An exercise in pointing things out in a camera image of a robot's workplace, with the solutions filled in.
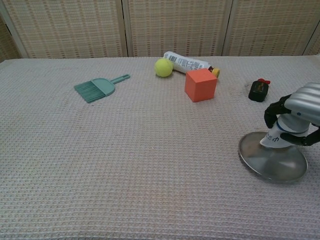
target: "beige wall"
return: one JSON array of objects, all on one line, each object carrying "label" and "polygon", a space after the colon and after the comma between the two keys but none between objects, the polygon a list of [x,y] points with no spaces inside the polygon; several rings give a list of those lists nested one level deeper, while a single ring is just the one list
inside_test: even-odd
[{"label": "beige wall", "polygon": [[[4,19],[16,30],[20,52],[29,58],[147,57],[166,51],[185,56],[320,53],[320,0],[0,0],[0,4],[5,9],[0,13],[7,12]],[[15,49],[6,31],[0,34],[1,58],[18,58],[6,53]]]}]

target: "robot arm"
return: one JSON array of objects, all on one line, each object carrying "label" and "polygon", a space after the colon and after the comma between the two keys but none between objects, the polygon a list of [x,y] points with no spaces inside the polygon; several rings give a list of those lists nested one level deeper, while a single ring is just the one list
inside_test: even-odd
[{"label": "robot arm", "polygon": [[[278,120],[277,115],[290,114],[295,118],[320,126],[320,83],[308,83],[295,93],[283,96],[272,103],[264,112],[264,120],[270,129]],[[294,136],[281,133],[280,137],[294,145],[311,146],[320,142],[320,128],[308,136]]]}]

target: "red cap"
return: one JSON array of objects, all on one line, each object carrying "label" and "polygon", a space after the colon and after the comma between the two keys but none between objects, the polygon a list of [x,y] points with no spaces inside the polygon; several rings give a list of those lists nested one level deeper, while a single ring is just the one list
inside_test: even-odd
[{"label": "red cap", "polygon": [[262,83],[265,83],[265,84],[268,84],[268,85],[271,83],[270,81],[264,80],[263,78],[259,78],[258,81],[262,82]]}]

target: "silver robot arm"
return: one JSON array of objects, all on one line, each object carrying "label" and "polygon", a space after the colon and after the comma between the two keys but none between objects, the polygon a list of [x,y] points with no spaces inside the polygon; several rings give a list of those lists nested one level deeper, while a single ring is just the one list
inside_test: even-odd
[{"label": "silver robot arm", "polygon": [[[277,115],[281,121],[296,132],[308,130],[312,124],[320,127],[320,83],[308,83],[296,92],[281,97],[272,103],[264,112],[264,120],[268,128],[277,122]],[[308,136],[295,136],[281,133],[280,137],[294,145],[311,146],[320,142],[320,128]]]}]

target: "dustpan handle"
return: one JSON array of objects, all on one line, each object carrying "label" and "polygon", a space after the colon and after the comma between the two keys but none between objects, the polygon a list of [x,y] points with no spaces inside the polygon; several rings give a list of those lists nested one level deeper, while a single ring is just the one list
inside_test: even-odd
[{"label": "dustpan handle", "polygon": [[113,84],[117,84],[117,83],[120,83],[120,82],[122,82],[122,81],[124,81],[124,80],[126,80],[126,79],[129,79],[129,78],[130,78],[130,75],[129,75],[129,74],[126,74],[126,75],[123,75],[123,76],[120,76],[120,77],[117,77],[117,78],[111,80],[111,82],[112,82]]}]

